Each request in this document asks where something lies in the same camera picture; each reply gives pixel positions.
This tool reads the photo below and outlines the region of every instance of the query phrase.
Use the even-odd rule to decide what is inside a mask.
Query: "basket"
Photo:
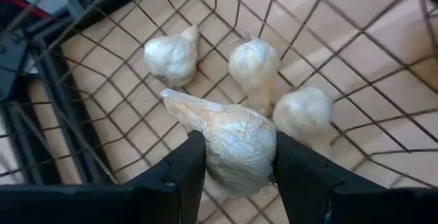
[[[44,0],[10,1],[20,9],[1,33],[0,183],[104,188],[160,162],[188,135],[142,47],[198,25],[198,71],[183,91],[248,105],[227,61],[262,38],[281,57],[272,107],[301,86],[334,98],[332,128],[318,138],[332,161],[386,188],[434,188],[436,1],[66,0],[54,13]],[[197,219],[287,223],[276,186],[230,199],[208,177]]]

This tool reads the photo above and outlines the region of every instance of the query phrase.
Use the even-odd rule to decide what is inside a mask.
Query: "garlic skin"
[[[242,105],[223,105],[170,89],[161,96],[175,119],[204,135],[207,170],[229,195],[250,196],[269,184],[276,153],[272,121]]]
[[[333,101],[325,92],[305,86],[281,97],[272,120],[279,131],[329,158],[330,145],[319,142],[318,137],[329,129],[333,109]]]
[[[198,27],[190,26],[181,34],[160,36],[144,46],[144,62],[149,71],[169,88],[190,83],[196,73]]]
[[[279,69],[276,50],[261,39],[252,39],[233,50],[228,69],[244,90],[250,107],[267,116]]]

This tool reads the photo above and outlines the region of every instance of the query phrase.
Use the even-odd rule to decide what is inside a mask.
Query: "garlic bulb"
[[[248,97],[250,107],[268,115],[272,87],[279,69],[275,49],[263,40],[252,39],[233,50],[228,67]]]
[[[170,88],[184,86],[196,73],[199,31],[191,26],[180,35],[160,36],[144,46],[149,71]]]
[[[207,170],[228,194],[249,196],[269,184],[276,153],[272,121],[242,105],[223,105],[170,89],[161,96],[171,115],[204,135]]]
[[[329,157],[329,145],[321,144],[318,137],[330,127],[333,106],[325,92],[305,86],[281,97],[272,119],[279,131]]]

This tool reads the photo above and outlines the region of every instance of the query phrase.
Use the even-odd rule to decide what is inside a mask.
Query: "wire grid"
[[[318,77],[319,79],[324,79],[326,84],[330,86],[329,90],[337,93],[335,98],[337,106],[339,103],[349,105],[359,111],[362,116],[366,117],[366,122],[345,126],[344,124],[339,124],[335,115],[332,123],[332,132],[335,135],[331,136],[327,142],[331,143],[334,150],[340,146],[339,144],[349,144],[357,150],[357,153],[362,155],[362,160],[359,160],[354,164],[349,164],[348,166],[342,160],[337,161],[337,158],[334,158],[334,161],[347,167],[351,171],[362,174],[374,181],[378,181],[378,178],[375,177],[375,175],[369,175],[367,172],[361,171],[361,169],[369,167],[370,165],[377,165],[385,169],[385,172],[390,172],[390,174],[395,175],[390,182],[384,183],[387,187],[401,186],[402,184],[400,184],[400,182],[406,180],[411,181],[411,184],[414,182],[415,185],[428,187],[434,187],[436,185],[436,181],[429,182],[428,180],[418,178],[410,173],[405,173],[402,169],[388,163],[388,160],[382,157],[386,156],[388,158],[392,155],[399,154],[413,156],[416,153],[422,155],[427,153],[425,156],[428,156],[428,154],[438,151],[436,145],[420,148],[413,148],[412,145],[406,146],[401,141],[402,139],[400,139],[400,136],[389,131],[385,125],[390,121],[409,121],[409,124],[422,134],[422,137],[419,139],[431,140],[436,144],[438,141],[436,136],[436,124],[433,125],[432,123],[432,125],[425,125],[424,122],[419,121],[416,117],[425,114],[435,115],[437,113],[436,103],[438,102],[435,102],[435,105],[428,106],[421,110],[415,110],[412,112],[409,110],[406,111],[406,108],[404,108],[405,105],[400,105],[399,100],[394,101],[394,96],[388,95],[385,93],[386,90],[383,90],[384,88],[379,86],[379,83],[382,83],[395,75],[409,73],[410,76],[415,78],[415,81],[422,83],[423,88],[426,89],[426,91],[434,95],[432,101],[437,100],[436,82],[433,80],[431,81],[430,79],[425,79],[423,75],[415,70],[415,67],[425,62],[430,62],[431,58],[438,60],[436,32],[434,31],[433,25],[433,18],[436,16],[435,13],[437,9],[427,0],[417,0],[416,2],[419,3],[423,14],[422,26],[424,26],[428,32],[430,47],[427,52],[423,52],[423,55],[416,55],[415,59],[410,59],[409,61],[401,58],[393,49],[385,46],[385,43],[381,42],[370,32],[370,28],[375,26],[375,24],[386,16],[388,12],[396,10],[398,4],[405,2],[406,0],[382,1],[383,5],[381,5],[381,8],[378,11],[373,11],[372,16],[368,16],[369,19],[367,21],[362,21],[361,23],[358,23],[357,20],[353,19],[351,14],[347,15],[343,12],[342,8],[335,5],[333,0],[313,0],[310,8],[304,14],[299,15],[294,14],[287,8],[285,0],[266,0],[266,10],[257,9],[257,7],[254,7],[254,5],[257,4],[254,4],[251,0],[226,0],[226,2],[234,1],[234,3],[230,2],[229,4],[223,4],[226,3],[223,2],[223,0],[162,0],[171,8],[171,12],[166,13],[165,18],[160,17],[158,19],[156,18],[156,14],[148,11],[147,6],[142,4],[150,0],[131,0],[132,2],[129,5],[111,15],[105,14],[95,6],[98,1],[99,0],[94,1],[93,5],[91,5],[87,11],[89,12],[93,9],[98,10],[105,15],[105,21],[93,25],[94,29],[91,32],[87,30],[84,32],[75,31],[75,33],[78,34],[77,37],[82,38],[81,40],[86,43],[78,44],[78,39],[75,37],[64,42],[62,48],[64,51],[63,57],[68,60],[70,65],[70,71],[68,74],[75,77],[78,82],[78,91],[82,93],[83,97],[83,99],[72,101],[84,101],[86,103],[90,116],[92,117],[92,120],[89,122],[93,123],[97,129],[104,131],[103,134],[102,132],[99,133],[99,137],[101,137],[102,140],[102,146],[105,148],[113,146],[112,153],[121,153],[119,157],[123,158],[122,161],[124,163],[122,166],[115,166],[112,164],[111,169],[105,168],[105,172],[111,175],[116,183],[125,182],[135,174],[146,170],[186,138],[184,131],[178,122],[165,116],[164,112],[157,111],[163,110],[164,108],[162,100],[158,95],[158,92],[164,87],[156,79],[152,78],[151,74],[145,69],[145,65],[141,61],[142,46],[144,43],[152,37],[175,34],[188,25],[198,25],[201,29],[201,41],[199,45],[199,55],[201,58],[198,63],[198,73],[196,74],[194,81],[196,82],[197,80],[203,79],[204,82],[203,84],[190,84],[189,86],[186,86],[186,88],[183,88],[182,91],[186,91],[187,93],[198,97],[211,99],[213,101],[241,103],[247,105],[246,98],[243,95],[236,95],[234,93],[230,95],[229,90],[227,90],[229,82],[232,82],[229,73],[226,72],[223,75],[215,73],[223,69],[224,65],[226,66],[230,52],[229,49],[237,46],[239,41],[248,38],[248,34],[245,31],[248,31],[249,29],[242,25],[242,20],[244,21],[243,23],[248,20],[249,24],[251,19],[255,19],[259,22],[259,26],[256,30],[251,30],[249,36],[261,37],[268,42],[271,42],[270,40],[280,42],[282,50],[279,50],[279,54],[283,66],[291,63],[288,61],[288,56],[293,53],[305,62],[307,67],[309,67],[309,74],[299,81],[296,79],[291,80],[291,77],[289,77],[289,74],[285,71],[286,68],[282,68],[279,71],[278,80],[278,82],[282,84],[280,86],[276,84],[275,88],[280,88],[280,92],[284,94],[293,88],[305,84],[315,84],[315,78]],[[197,11],[201,15],[196,15],[199,15],[201,18],[194,18],[192,13],[187,13],[187,11],[185,11],[186,8],[191,8],[193,3],[201,4],[202,7],[206,9],[206,12]],[[235,14],[233,14],[233,16],[223,14],[224,5],[228,10],[235,11]],[[318,13],[318,8],[321,8],[322,6],[335,13],[338,19],[343,19],[347,22],[355,29],[355,33],[351,34],[347,40],[344,40],[337,45],[334,45],[332,42],[327,42],[324,37],[326,34],[321,36],[320,33],[313,28],[314,26],[312,26],[314,25],[312,19],[321,15]],[[270,22],[273,9],[276,10],[275,12],[277,12],[277,14],[280,12],[283,16],[290,18],[298,24],[298,27],[294,28],[294,34],[292,36],[284,36],[284,31],[276,29],[277,25]],[[18,18],[23,18],[26,12],[28,11],[24,11],[22,17],[19,16]],[[143,28],[133,29],[129,19],[131,16],[130,14],[134,13],[145,16],[144,19],[147,19],[148,22],[152,23],[154,29],[148,32],[141,31]],[[213,25],[217,26],[217,28],[212,32],[209,27]],[[6,31],[12,31],[14,26],[16,25],[11,24],[6,28]],[[63,37],[65,37],[71,29],[74,29],[73,26],[70,26],[37,60],[41,60],[44,54],[59,55],[59,53],[56,53],[52,49],[59,43],[63,42]],[[101,33],[103,35],[99,34],[99,36],[96,36],[97,32],[103,32]],[[217,34],[218,32],[220,32],[219,37],[211,37],[212,33]],[[314,62],[312,59],[309,59],[308,52],[305,53],[300,50],[300,46],[302,46],[299,44],[300,38],[309,35],[313,38],[312,40],[319,42],[328,52],[327,57],[321,62]],[[394,61],[396,67],[384,74],[371,78],[364,74],[361,69],[358,69],[348,60],[347,57],[344,57],[343,53],[346,52],[351,45],[355,44],[359,39],[363,40],[364,38],[369,40],[373,47],[381,50],[386,57]],[[117,42],[118,46],[111,46],[111,43],[109,42],[114,41]],[[129,53],[125,53],[124,49],[121,49],[125,47],[130,48]],[[100,58],[107,56],[106,60],[108,61],[102,62],[102,60],[100,60],[100,62],[91,62],[91,59],[96,58],[91,56],[96,54],[97,51],[100,52]],[[355,77],[360,79],[361,84],[346,90],[345,86],[342,86],[339,82],[334,80],[333,73],[327,73],[324,71],[324,67],[329,66],[335,61],[338,63],[342,62],[342,69],[348,69],[348,71],[353,72]],[[102,64],[111,65],[113,62],[117,62],[114,63],[115,67],[111,66],[108,69],[101,67]],[[214,64],[214,69],[208,68],[207,66],[209,64]],[[436,65],[432,65],[432,63],[428,63],[428,66],[436,68]],[[83,79],[87,84],[92,84],[93,82],[97,83],[94,84],[92,88],[81,86],[83,81],[81,78],[86,78],[81,77],[81,74],[84,71],[88,72],[86,77],[89,77],[89,79]],[[129,72],[129,79],[125,79],[127,75],[120,74],[122,72]],[[57,84],[65,84],[64,80],[66,76],[64,76]],[[370,111],[366,110],[367,108],[363,107],[366,103],[358,103],[355,99],[355,94],[359,94],[362,90],[367,90],[368,92],[372,91],[373,98],[375,98],[373,101],[377,101],[377,99],[384,100],[387,106],[397,110],[398,115],[376,119],[373,114],[370,114]],[[145,101],[143,99],[145,96],[148,98],[146,104],[144,104]],[[114,100],[110,101],[110,104],[108,104],[103,102],[104,99]],[[277,100],[277,97],[273,98],[272,106],[274,106],[274,103]],[[11,105],[18,107],[17,103],[12,103]],[[27,103],[27,105],[49,105],[51,108],[57,109],[55,105],[43,97],[41,100],[33,100],[32,103]],[[122,119],[122,122],[120,122],[120,119],[117,117],[123,115],[127,115],[128,119]],[[60,126],[55,124],[44,127],[43,129],[35,129],[35,133],[39,134],[41,142],[46,144],[49,142],[48,136],[50,136],[47,135],[47,132],[59,128]],[[387,139],[391,141],[391,145],[386,145],[386,147],[383,147],[384,149],[378,151],[364,149],[363,143],[361,141],[357,142],[355,140],[356,136],[354,136],[355,132],[361,130],[365,130],[365,132],[378,131],[379,133],[386,135]],[[153,140],[153,142],[148,141],[148,146],[145,146],[145,138],[147,138],[147,140]],[[131,149],[137,154],[135,160],[132,160],[133,158],[130,158],[130,156],[125,156],[127,154],[124,154],[123,151],[120,150],[122,147],[118,147],[119,144],[125,142],[127,142]],[[51,151],[53,150],[53,147],[48,146],[47,149]],[[54,158],[56,158],[56,160],[64,160],[69,159],[71,156],[72,155],[69,151],[64,151],[64,155],[55,155]],[[134,170],[134,175],[133,173],[130,173],[128,176],[123,175],[124,171],[129,168],[136,168]],[[14,175],[20,170],[22,169],[9,170],[0,174],[0,176]],[[214,193],[212,193],[214,190],[212,190],[210,185],[211,184],[208,184],[208,182],[206,183],[203,199],[208,199],[208,201],[212,202],[214,208],[207,210],[201,204],[199,223],[213,223],[220,219],[221,216],[226,220],[225,222],[229,223],[282,223],[281,221],[278,221],[278,215],[284,217],[284,213],[279,214],[276,212],[278,211],[277,209],[282,208],[279,200],[280,196],[276,193],[276,190],[273,187],[268,190],[268,195],[260,194],[237,201],[233,199],[218,199],[214,196]],[[253,215],[246,218],[236,216],[236,213],[233,213],[233,208],[241,208],[244,212],[253,213]]]

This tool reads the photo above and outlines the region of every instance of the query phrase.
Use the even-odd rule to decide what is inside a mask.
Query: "metal wire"
[[[28,13],[34,6],[37,6],[39,1],[41,0],[37,0],[37,2],[35,2],[34,4],[32,4],[32,6],[28,7],[26,10],[24,10],[23,12],[21,12],[20,15],[17,16],[16,20],[13,22],[13,24],[9,25],[6,28],[1,28],[3,30],[1,37],[3,37],[6,34],[11,34],[13,33],[15,27],[18,25],[18,23],[25,18],[26,13]],[[160,97],[158,97],[155,93],[155,91],[153,90],[153,88],[150,86],[150,84],[148,84],[148,80],[152,79],[152,75],[150,73],[146,74],[145,76],[141,76],[141,74],[139,74],[139,72],[137,72],[134,67],[132,67],[132,65],[130,65],[133,57],[135,56],[135,54],[141,50],[141,48],[143,47],[143,45],[150,40],[152,37],[154,37],[157,34],[163,34],[163,35],[168,35],[168,33],[166,32],[166,30],[164,29],[165,26],[169,25],[172,23],[172,19],[173,18],[180,18],[184,23],[186,23],[187,25],[192,25],[192,22],[190,21],[190,19],[182,12],[182,9],[184,9],[189,2],[191,1],[195,1],[197,3],[202,4],[205,8],[207,8],[208,13],[198,22],[198,26],[202,27],[204,24],[206,24],[206,22],[210,19],[210,18],[216,18],[218,19],[223,25],[225,25],[225,27],[227,28],[227,30],[224,32],[223,36],[219,38],[219,40],[217,40],[217,42],[212,42],[211,40],[209,40],[202,32],[201,32],[201,41],[203,41],[208,47],[209,49],[203,54],[200,55],[200,59],[199,59],[199,64],[202,64],[202,62],[204,62],[209,56],[211,55],[219,55],[220,59],[219,60],[223,60],[224,63],[226,64],[228,62],[228,56],[223,54],[223,52],[221,52],[221,50],[219,50],[219,46],[223,45],[223,43],[226,41],[226,39],[231,36],[237,36],[240,40],[245,40],[246,37],[244,35],[242,35],[241,32],[239,32],[238,29],[238,25],[240,21],[240,15],[241,15],[241,11],[242,10],[246,10],[247,12],[249,12],[254,18],[256,18],[260,23],[261,23],[261,27],[257,32],[257,37],[262,37],[263,33],[265,33],[266,31],[269,31],[271,33],[273,33],[280,41],[283,42],[284,46],[286,46],[285,50],[282,52],[281,54],[281,59],[283,60],[285,58],[285,56],[288,54],[288,52],[292,51],[294,52],[296,55],[298,55],[301,59],[303,59],[312,69],[312,73],[310,75],[308,75],[301,83],[295,83],[295,85],[288,80],[288,78],[286,76],[284,76],[284,74],[282,74],[282,72],[279,71],[279,77],[285,82],[287,83],[290,88],[296,88],[296,87],[300,87],[305,85],[313,76],[320,76],[323,79],[325,79],[332,87],[334,87],[335,90],[337,90],[341,96],[336,98],[335,102],[337,103],[338,101],[342,101],[342,100],[347,100],[351,105],[353,105],[354,107],[356,107],[356,109],[358,109],[360,111],[360,113],[362,113],[362,115],[364,115],[366,118],[369,119],[370,122],[364,123],[364,124],[360,124],[360,125],[355,125],[354,127],[349,127],[346,129],[342,129],[338,124],[336,123],[332,123],[333,129],[336,130],[339,134],[332,139],[331,141],[331,145],[335,146],[335,144],[337,142],[340,142],[340,140],[342,138],[344,138],[345,140],[347,140],[355,149],[357,149],[357,151],[363,156],[363,159],[358,162],[356,165],[354,165],[350,170],[351,171],[356,171],[359,168],[361,168],[361,166],[363,166],[365,163],[372,163],[378,166],[383,167],[384,169],[387,169],[391,172],[394,172],[396,174],[398,174],[399,176],[392,182],[390,183],[390,187],[392,186],[396,186],[398,183],[400,183],[403,179],[407,178],[407,179],[411,179],[415,182],[418,182],[420,184],[423,184],[425,186],[430,186],[430,187],[435,187],[433,184],[428,183],[427,181],[424,181],[422,179],[418,179],[412,175],[406,174],[401,172],[398,169],[393,168],[392,166],[388,166],[386,164],[383,164],[382,162],[379,162],[376,157],[377,156],[382,156],[382,155],[395,155],[395,154],[401,154],[401,153],[410,153],[410,154],[414,154],[414,153],[437,153],[438,149],[436,148],[430,148],[430,149],[409,149],[407,146],[405,146],[401,141],[399,141],[391,132],[389,132],[382,124],[384,122],[388,122],[388,121],[395,121],[398,119],[407,119],[408,121],[410,121],[412,124],[414,124],[414,126],[416,126],[423,134],[425,134],[429,139],[431,139],[433,142],[438,143],[438,138],[428,129],[426,129],[421,123],[419,123],[417,120],[415,120],[415,117],[419,116],[419,115],[423,115],[423,114],[430,114],[430,113],[436,113],[438,112],[438,108],[430,108],[427,110],[420,110],[417,112],[406,112],[405,110],[403,110],[403,108],[398,105],[393,99],[390,98],[390,96],[388,96],[384,91],[382,91],[376,84],[380,83],[388,78],[390,78],[391,76],[394,76],[397,73],[401,73],[403,71],[406,71],[408,73],[410,73],[412,76],[414,76],[416,78],[416,80],[418,80],[419,82],[423,83],[423,85],[425,87],[427,87],[427,89],[433,91],[435,94],[437,93],[437,89],[436,87],[434,87],[432,84],[428,83],[427,81],[425,81],[418,73],[416,73],[414,71],[414,66],[417,66],[418,64],[421,64],[431,58],[435,58],[438,61],[438,44],[437,44],[437,39],[436,39],[436,29],[433,27],[433,23],[431,23],[431,20],[434,19],[435,15],[434,12],[437,9],[435,8],[428,8],[427,6],[427,1],[426,0],[419,0],[420,2],[420,7],[422,9],[422,14],[423,14],[423,20],[424,20],[424,26],[428,32],[428,36],[430,38],[430,45],[431,45],[431,50],[430,53],[428,53],[426,56],[422,56],[419,57],[416,60],[410,61],[409,63],[404,62],[399,56],[397,56],[396,53],[394,53],[393,51],[391,51],[391,49],[389,49],[388,47],[386,47],[382,42],[380,42],[375,36],[371,35],[371,33],[368,31],[369,28],[371,28],[371,26],[373,26],[377,21],[379,21],[384,15],[386,15],[388,13],[388,11],[392,10],[395,6],[397,6],[402,0],[391,0],[388,1],[389,3],[379,12],[377,12],[364,26],[360,26],[358,23],[355,22],[354,19],[350,18],[346,13],[342,12],[342,10],[340,8],[338,8],[334,3],[332,3],[330,0],[315,0],[313,5],[311,6],[311,9],[308,11],[307,15],[305,16],[305,18],[303,20],[300,20],[293,12],[291,12],[290,10],[288,10],[283,4],[282,2],[280,2],[279,0],[268,0],[268,6],[266,11],[264,12],[263,15],[259,15],[258,13],[256,13],[256,11],[254,11],[253,9],[251,9],[251,7],[244,2],[244,0],[235,0],[237,2],[237,5],[235,8],[235,18],[233,20],[233,23],[230,24],[230,22],[228,22],[228,20],[226,20],[225,18],[222,17],[220,11],[218,10],[218,2],[219,0],[212,0],[213,4],[210,4],[208,1],[206,0],[184,0],[184,1],[178,1],[178,3],[173,2],[172,0],[166,0],[166,4],[168,4],[171,8],[172,8],[172,13],[168,16],[167,19],[165,19],[162,23],[156,21],[155,19],[153,19],[153,14],[149,14],[140,4],[142,1],[144,0],[130,0],[131,4],[133,5],[130,9],[127,9],[126,14],[124,14],[123,16],[120,16],[118,19],[114,19],[114,17],[112,17],[110,14],[106,14],[104,11],[102,11],[101,8],[98,7],[98,3],[102,1],[102,0],[94,0],[92,2],[92,4],[86,8],[85,11],[85,15],[87,15],[89,12],[91,11],[97,11],[100,14],[102,14],[105,17],[105,21],[108,23],[111,23],[111,27],[107,30],[107,32],[98,40],[93,39],[91,36],[87,36],[84,32],[79,31],[78,29],[75,28],[75,24],[78,23],[78,21],[74,22],[72,25],[68,26],[64,32],[62,33],[62,35],[57,38],[54,43],[52,45],[49,45],[48,48],[45,47],[41,47],[38,44],[33,43],[32,41],[29,41],[26,38],[21,38],[23,40],[26,40],[30,45],[33,45],[35,47],[40,47],[40,49],[43,50],[42,54],[39,55],[39,57],[36,59],[36,62],[39,62],[41,60],[44,60],[44,57],[46,55],[56,55],[58,57],[63,57],[65,60],[72,62],[72,64],[70,65],[70,69],[68,70],[67,74],[65,74],[64,76],[61,76],[61,78],[59,79],[59,81],[57,81],[56,85],[60,86],[60,85],[67,85],[69,86],[69,83],[67,82],[67,79],[76,73],[76,71],[79,70],[79,68],[83,68],[83,69],[87,69],[88,71],[102,77],[105,81],[103,81],[103,83],[101,83],[99,86],[97,86],[92,92],[86,91],[86,90],[81,90],[81,89],[77,89],[74,88],[75,91],[79,91],[81,93],[82,98],[81,99],[77,99],[77,100],[70,100],[70,102],[86,102],[86,103],[92,103],[93,106],[97,107],[97,109],[99,110],[100,113],[103,114],[102,117],[99,117],[98,119],[91,119],[89,121],[83,121],[81,123],[85,124],[95,124],[99,121],[109,121],[112,126],[114,126],[115,130],[120,134],[120,137],[111,139],[111,140],[105,140],[102,141],[101,145],[99,147],[106,147],[108,145],[114,144],[115,142],[124,142],[126,141],[137,153],[138,157],[135,158],[135,160],[132,160],[132,162],[118,168],[118,169],[110,169],[107,166],[105,166],[105,164],[103,162],[100,161],[99,157],[96,156],[95,154],[93,154],[94,159],[96,161],[98,161],[99,165],[102,166],[103,170],[105,171],[105,173],[107,173],[109,175],[109,177],[111,178],[111,180],[115,183],[118,184],[119,180],[117,179],[117,173],[127,169],[128,167],[134,165],[137,162],[143,161],[145,162],[148,166],[152,166],[153,163],[147,158],[147,155],[152,153],[153,150],[155,148],[157,148],[158,145],[163,145],[167,152],[171,151],[171,147],[166,144],[165,142],[165,138],[167,137],[167,135],[169,135],[169,133],[174,130],[174,128],[178,125],[178,122],[174,122],[173,124],[171,124],[171,126],[164,132],[159,132],[157,131],[153,125],[151,125],[148,121],[146,121],[146,118],[159,106],[162,105],[162,100]],[[342,19],[344,19],[345,21],[347,21],[353,28],[355,28],[357,30],[357,33],[355,33],[353,36],[351,36],[351,38],[346,41],[343,45],[341,45],[339,48],[334,49],[332,46],[330,46],[330,44],[328,42],[326,42],[324,39],[322,39],[321,36],[318,35],[317,32],[313,31],[309,24],[309,21],[311,20],[311,18],[313,17],[315,11],[318,9],[318,7],[320,7],[322,4],[328,6],[330,9],[332,9],[332,11],[334,11],[334,13],[336,13],[338,16],[340,16]],[[282,36],[282,34],[280,32],[278,32],[277,30],[275,30],[275,28],[273,28],[273,26],[268,22],[269,19],[269,15],[272,11],[272,5],[275,5],[276,7],[280,8],[288,17],[290,17],[293,21],[295,21],[297,24],[299,24],[299,28],[298,31],[294,34],[294,36],[292,37],[292,39],[288,40],[286,38],[284,38]],[[143,15],[145,15],[145,17],[155,26],[155,30],[153,33],[150,34],[150,36],[148,36],[145,40],[139,40],[138,37],[136,37],[135,35],[133,35],[128,29],[124,28],[121,23],[124,21],[124,19],[126,19],[128,17],[128,15],[133,12],[135,9],[138,9],[139,11],[141,11],[141,13]],[[126,35],[128,35],[130,38],[133,39],[133,41],[136,42],[137,47],[132,51],[132,53],[130,53],[126,58],[120,56],[118,53],[116,53],[114,50],[112,50],[110,47],[103,45],[103,42],[105,41],[105,39],[107,39],[111,33],[115,30],[115,29],[120,29],[121,31],[123,31]],[[63,43],[64,41],[64,37],[70,33],[70,32],[74,32],[75,34],[77,34],[78,36],[81,36],[83,38],[85,38],[86,40],[90,41],[93,46],[87,50],[84,55],[81,57],[81,59],[72,59],[69,58],[65,55],[62,55],[61,53],[57,52],[56,50],[54,50],[57,46],[59,46],[60,44]],[[301,37],[303,32],[307,32],[310,35],[312,35],[319,43],[321,43],[321,45],[323,45],[324,47],[326,47],[329,51],[330,51],[330,56],[325,59],[321,64],[319,65],[315,65],[311,62],[311,60],[308,59],[308,57],[306,57],[305,54],[303,54],[302,52],[300,52],[300,50],[296,47],[296,42],[297,40]],[[365,36],[368,40],[370,40],[373,45],[377,46],[381,51],[383,51],[386,55],[388,55],[399,67],[384,74],[381,75],[379,77],[377,77],[376,79],[369,79],[368,77],[366,77],[363,73],[361,73],[360,70],[358,70],[356,67],[354,67],[351,63],[349,63],[349,61],[347,61],[347,59],[341,54],[341,52],[346,49],[349,45],[351,45],[358,37],[360,36]],[[110,73],[110,74],[105,74],[102,73],[96,69],[93,69],[92,67],[87,66],[87,64],[85,63],[85,61],[90,57],[90,55],[92,54],[92,52],[95,49],[104,49],[105,51],[107,51],[108,53],[110,53],[112,56],[114,56],[116,59],[118,59],[120,61],[120,64]],[[343,62],[343,64],[345,64],[348,69],[350,69],[352,72],[354,72],[357,76],[359,76],[359,78],[361,80],[363,80],[363,82],[365,83],[362,86],[356,87],[353,90],[350,90],[348,92],[343,91],[341,87],[339,87],[333,80],[331,80],[328,76],[326,76],[321,70],[323,69],[324,66],[326,66],[328,63],[332,62],[333,59],[339,59],[341,62]],[[135,76],[136,78],[136,84],[132,87],[132,89],[129,92],[124,92],[122,89],[120,89],[120,87],[117,86],[117,84],[114,82],[114,78],[116,76],[116,74],[122,69],[125,68],[127,69],[133,76]],[[229,77],[229,73],[224,74],[222,77],[220,77],[219,79],[212,79],[210,76],[208,76],[208,74],[200,67],[198,67],[198,72],[199,74],[202,75],[202,77],[204,77],[209,84],[211,85],[208,90],[201,95],[202,98],[206,98],[209,96],[209,94],[211,94],[213,91],[218,91],[229,103],[243,103],[245,101],[246,98],[240,99],[238,101],[233,101],[233,98],[231,98],[230,96],[228,96],[228,94],[226,93],[226,91],[224,91],[220,85],[221,83],[223,83],[223,81]],[[121,97],[121,100],[118,101],[114,107],[112,107],[110,110],[107,110],[103,107],[103,105],[100,103],[98,95],[99,93],[106,87],[110,87],[112,89],[114,89],[116,91],[116,93]],[[365,88],[372,88],[373,90],[375,90],[378,95],[380,97],[382,97],[384,100],[386,100],[392,107],[394,107],[399,113],[400,115],[397,116],[392,116],[389,118],[385,118],[385,119],[375,119],[372,117],[371,114],[369,114],[368,112],[365,111],[364,108],[362,108],[356,101],[353,100],[353,98],[351,98],[351,96]],[[134,94],[134,92],[140,88],[144,88],[146,90],[148,90],[154,100],[155,103],[149,108],[149,110],[145,113],[142,113],[141,111],[139,111],[133,104],[132,102],[130,102],[129,98]],[[62,111],[59,109],[59,107],[57,107],[54,103],[48,101],[48,102],[32,102],[32,103],[2,103],[1,106],[5,106],[5,105],[14,105],[14,107],[17,108],[17,110],[20,110],[20,106],[25,106],[25,105],[43,105],[43,104],[50,104],[53,106],[53,108],[55,110],[57,110],[58,112],[62,113]],[[135,113],[135,116],[137,118],[137,121],[135,123],[133,123],[133,125],[131,125],[131,127],[129,127],[128,129],[124,129],[123,127],[120,126],[120,124],[118,122],[115,121],[114,116],[116,115],[116,112],[121,109],[122,107],[129,107],[129,109],[131,111],[133,111]],[[68,119],[66,118],[66,116],[64,115],[64,119],[67,123],[67,126],[69,126],[73,132],[80,138],[81,137],[81,133],[76,131],[74,129],[74,125],[69,125],[68,124]],[[146,150],[143,151],[141,150],[141,148],[139,148],[133,141],[133,139],[130,137],[131,133],[133,132],[133,130],[135,130],[137,127],[140,126],[145,126],[147,127],[146,129],[150,130],[151,133],[154,135],[154,137],[156,138],[156,141]],[[361,148],[361,146],[359,146],[352,138],[350,135],[351,131],[354,130],[358,130],[358,129],[363,129],[364,127],[376,127],[377,129],[379,129],[383,134],[385,134],[388,138],[390,138],[396,145],[398,145],[398,147],[400,149],[392,149],[392,150],[388,150],[388,151],[379,151],[379,152],[374,152],[374,153],[367,153],[366,151],[363,150],[363,148]],[[57,129],[62,129],[65,127],[62,126],[52,126],[52,127],[46,127],[46,128],[42,128],[42,129],[38,129],[37,127],[35,127],[34,125],[30,124],[30,127],[32,129],[32,132],[38,135],[38,139],[41,141],[41,143],[44,143],[44,136],[43,136],[43,132],[47,132],[47,131],[51,131],[51,130],[57,130]],[[13,136],[16,134],[4,134],[4,135],[0,135],[0,138],[7,138],[9,136]],[[80,141],[86,145],[85,139],[84,138],[80,138]],[[81,151],[75,151],[74,153],[71,153],[69,155],[63,155],[63,156],[53,156],[53,160],[61,160],[61,159],[65,159],[65,158],[69,158],[75,155],[79,155],[80,153],[84,153],[86,151],[93,151],[93,149],[96,148],[92,148],[92,147],[87,147],[87,149],[83,149]],[[32,167],[38,167],[41,166],[43,164],[46,163],[50,163],[53,160],[49,160],[46,162],[39,162],[35,165],[30,165],[29,167],[25,168],[25,169],[10,169],[4,173],[0,173],[0,178],[1,177],[5,177],[8,175],[14,175],[15,173],[19,173],[21,171],[24,171],[28,168],[32,168]],[[221,203],[219,203],[210,192],[208,192],[207,190],[204,190],[205,195],[209,198],[209,200],[214,203],[214,205],[216,206],[216,209],[214,211],[212,211],[211,214],[208,215],[208,217],[206,219],[203,220],[199,220],[199,223],[207,223],[214,214],[216,214],[217,212],[220,212],[221,214],[223,214],[223,216],[230,222],[230,223],[236,223],[233,218],[227,213],[226,210],[224,210],[223,205],[227,204],[228,200],[225,200]],[[260,207],[257,205],[257,203],[255,201],[253,201],[251,198],[248,198],[248,202],[252,205],[252,207],[254,207],[257,211],[258,214],[255,215],[253,218],[251,218],[249,220],[248,223],[254,223],[260,216],[262,216],[268,223],[275,223],[273,220],[270,219],[270,217],[265,213],[265,211],[279,198],[279,195],[276,195],[272,200],[270,200],[265,206]]]

